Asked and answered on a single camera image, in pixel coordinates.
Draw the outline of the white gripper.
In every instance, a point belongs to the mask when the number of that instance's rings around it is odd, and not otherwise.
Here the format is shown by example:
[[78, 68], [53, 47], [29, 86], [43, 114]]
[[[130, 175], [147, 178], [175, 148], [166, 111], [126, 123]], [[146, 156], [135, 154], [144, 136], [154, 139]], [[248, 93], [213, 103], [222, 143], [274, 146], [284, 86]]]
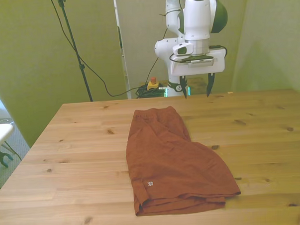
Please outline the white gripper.
[[214, 84], [214, 73], [223, 72], [225, 69], [225, 49], [212, 49], [209, 53], [192, 55], [171, 55], [170, 56], [170, 74], [180, 76], [180, 86], [185, 99], [187, 98], [187, 78], [189, 75], [208, 74], [208, 84], [206, 87], [206, 96], [209, 97]]

